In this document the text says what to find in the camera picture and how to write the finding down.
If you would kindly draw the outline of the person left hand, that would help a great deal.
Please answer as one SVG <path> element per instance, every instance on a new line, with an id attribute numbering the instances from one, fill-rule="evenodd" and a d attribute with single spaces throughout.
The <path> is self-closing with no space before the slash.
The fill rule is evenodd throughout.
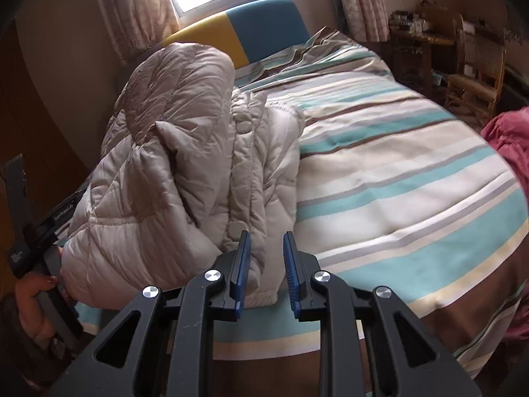
<path id="1" fill-rule="evenodd" d="M 56 329 L 43 313 L 37 296 L 58 285 L 59 278 L 39 272 L 27 273 L 15 283 L 14 296 L 22 329 L 41 349 L 47 349 Z"/>

